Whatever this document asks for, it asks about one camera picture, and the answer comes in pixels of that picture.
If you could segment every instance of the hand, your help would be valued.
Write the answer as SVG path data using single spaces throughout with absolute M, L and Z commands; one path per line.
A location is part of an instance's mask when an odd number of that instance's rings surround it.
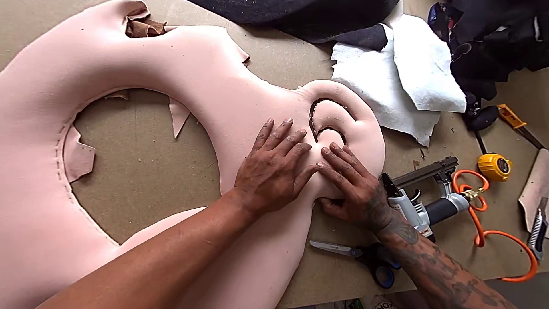
M 364 225 L 373 232 L 389 225 L 393 211 L 383 185 L 347 146 L 341 149 L 336 143 L 331 143 L 330 149 L 324 147 L 322 156 L 333 168 L 318 162 L 318 171 L 341 190 L 345 199 L 333 201 L 319 198 L 324 212 L 350 223 Z
M 286 119 L 271 133 L 274 124 L 269 119 L 261 128 L 234 184 L 233 190 L 254 216 L 279 210 L 292 202 L 318 169 L 310 165 L 298 170 L 299 159 L 311 150 L 311 145 L 301 142 L 307 131 L 300 129 L 284 138 L 293 120 Z

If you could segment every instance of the black fabric pile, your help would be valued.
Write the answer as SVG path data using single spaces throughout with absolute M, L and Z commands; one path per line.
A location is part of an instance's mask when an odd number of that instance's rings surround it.
M 449 0 L 436 3 L 428 24 L 452 52 L 452 74 L 467 95 L 464 120 L 481 130 L 497 118 L 480 100 L 514 70 L 549 66 L 549 0 Z
M 309 43 L 339 41 L 381 51 L 377 25 L 398 0 L 190 0 L 240 24 L 269 26 Z

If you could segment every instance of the box cutter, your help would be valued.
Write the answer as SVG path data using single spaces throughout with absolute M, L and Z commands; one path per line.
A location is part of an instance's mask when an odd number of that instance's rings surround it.
M 545 216 L 545 208 L 547 207 L 547 197 L 542 197 L 539 206 L 536 210 L 536 217 L 534 218 L 534 225 L 532 226 L 532 232 L 528 237 L 528 248 L 532 250 L 534 256 L 538 261 L 544 257 L 543 245 L 545 234 L 547 233 L 547 218 Z

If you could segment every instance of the orange air hose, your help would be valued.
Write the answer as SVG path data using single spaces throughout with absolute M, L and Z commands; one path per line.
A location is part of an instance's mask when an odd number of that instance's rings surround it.
M 487 190 L 490 187 L 490 183 L 488 182 L 488 180 L 484 176 L 482 176 L 481 174 L 479 174 L 479 173 L 477 173 L 473 170 L 462 169 L 462 170 L 458 170 L 456 173 L 454 173 L 454 175 L 452 177 L 452 186 L 453 186 L 453 190 L 455 192 L 462 193 L 465 190 L 473 189 L 473 187 L 471 187 L 469 185 L 460 185 L 460 186 L 457 185 L 457 178 L 458 178 L 459 175 L 461 175 L 463 173 L 473 174 L 473 175 L 477 176 L 478 178 L 480 178 L 483 182 L 483 186 L 482 186 L 483 190 Z M 516 238 L 513 235 L 509 235 L 505 232 L 497 231 L 497 230 L 484 231 L 482 229 L 482 225 L 480 225 L 480 220 L 477 217 L 477 214 L 475 213 L 475 211 L 486 211 L 488 209 L 488 203 L 486 202 L 486 200 L 482 196 L 478 196 L 478 199 L 480 201 L 481 207 L 476 207 L 475 205 L 469 203 L 469 214 L 471 215 L 471 218 L 473 219 L 473 222 L 475 223 L 475 227 L 477 228 L 477 232 L 478 232 L 478 235 L 475 237 L 475 244 L 479 248 L 484 247 L 484 244 L 486 243 L 485 238 L 486 238 L 487 235 L 490 235 L 490 234 L 502 235 L 502 236 L 505 236 L 507 238 L 512 239 L 513 241 L 518 243 L 524 249 L 524 251 L 526 251 L 526 253 L 528 254 L 528 257 L 530 258 L 530 269 L 528 270 L 526 275 L 523 275 L 521 277 L 501 278 L 501 280 L 507 281 L 507 282 L 522 282 L 522 281 L 526 281 L 526 280 L 529 280 L 529 279 L 533 278 L 536 275 L 536 272 L 537 272 L 537 260 L 536 260 L 536 257 L 534 256 L 534 254 L 532 253 L 532 250 L 530 250 L 530 248 L 528 248 L 528 246 L 526 246 L 525 243 L 523 243 L 521 240 L 519 240 L 518 238 Z

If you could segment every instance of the white fabric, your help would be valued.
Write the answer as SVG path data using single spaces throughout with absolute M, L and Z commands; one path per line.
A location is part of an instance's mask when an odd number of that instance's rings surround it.
M 400 81 L 416 107 L 465 112 L 465 94 L 450 72 L 451 54 L 446 43 L 419 17 L 403 14 L 391 27 Z
M 440 112 L 419 111 L 404 91 L 394 62 L 393 31 L 383 25 L 388 43 L 381 52 L 337 43 L 332 80 L 357 93 L 373 110 L 379 125 L 411 134 L 429 146 Z

